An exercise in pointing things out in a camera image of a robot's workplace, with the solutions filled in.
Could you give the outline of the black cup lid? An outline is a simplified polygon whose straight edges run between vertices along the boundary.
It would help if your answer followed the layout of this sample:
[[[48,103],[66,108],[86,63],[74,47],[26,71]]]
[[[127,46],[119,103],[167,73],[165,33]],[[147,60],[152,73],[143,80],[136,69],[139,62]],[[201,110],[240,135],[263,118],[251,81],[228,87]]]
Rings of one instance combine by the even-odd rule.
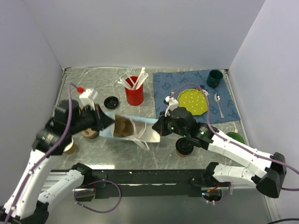
[[[104,100],[104,106],[109,109],[109,110],[114,110],[118,107],[119,105],[119,100],[117,97],[115,96],[110,96],[110,97],[107,97],[105,100]]]
[[[193,151],[194,146],[185,138],[180,138],[176,142],[176,150],[181,152]]]

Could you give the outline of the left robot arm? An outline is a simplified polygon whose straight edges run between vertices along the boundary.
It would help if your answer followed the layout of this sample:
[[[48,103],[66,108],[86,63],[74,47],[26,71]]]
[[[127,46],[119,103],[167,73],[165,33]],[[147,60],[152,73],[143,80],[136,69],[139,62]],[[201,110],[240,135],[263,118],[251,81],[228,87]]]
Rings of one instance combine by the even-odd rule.
[[[76,100],[63,100],[54,110],[44,129],[36,134],[25,171],[5,205],[0,208],[0,219],[8,224],[43,224],[50,209],[61,195],[76,187],[92,184],[92,169],[77,163],[66,177],[40,194],[53,166],[72,143],[72,136],[88,128],[103,131],[115,123],[98,104],[79,106]]]

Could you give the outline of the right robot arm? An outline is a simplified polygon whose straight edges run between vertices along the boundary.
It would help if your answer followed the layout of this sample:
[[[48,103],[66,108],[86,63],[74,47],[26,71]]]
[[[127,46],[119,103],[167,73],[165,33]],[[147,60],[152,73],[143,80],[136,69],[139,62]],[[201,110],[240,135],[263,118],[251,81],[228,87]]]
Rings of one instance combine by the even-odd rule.
[[[172,133],[181,136],[181,154],[199,147],[239,163],[239,166],[209,163],[204,175],[207,185],[215,186],[219,182],[246,184],[256,187],[268,197],[279,197],[286,176],[286,167],[283,165],[285,157],[282,154],[264,153],[242,144],[213,126],[197,122],[184,107],[174,109],[169,115],[161,112],[152,128],[161,136]]]

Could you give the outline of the light blue paper bag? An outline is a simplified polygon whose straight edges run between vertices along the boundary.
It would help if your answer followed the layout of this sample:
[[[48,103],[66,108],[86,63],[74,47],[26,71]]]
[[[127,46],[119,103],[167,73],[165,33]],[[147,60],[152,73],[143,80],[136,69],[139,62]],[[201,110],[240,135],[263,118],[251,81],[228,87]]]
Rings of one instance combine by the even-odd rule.
[[[113,118],[115,120],[114,112],[107,112],[107,116]],[[119,138],[114,137],[114,124],[112,124],[110,127],[106,128],[103,131],[100,131],[99,136],[105,137],[105,138],[111,138],[115,140],[122,140],[122,141],[132,141],[135,144],[137,144],[140,148],[149,150],[149,143],[159,143],[160,142],[160,135],[152,129],[152,126],[157,122],[157,119],[151,119],[151,118],[143,118],[143,117],[137,117],[137,116],[129,116],[129,115],[120,115],[125,118],[128,118],[134,127],[134,134],[128,137]]]

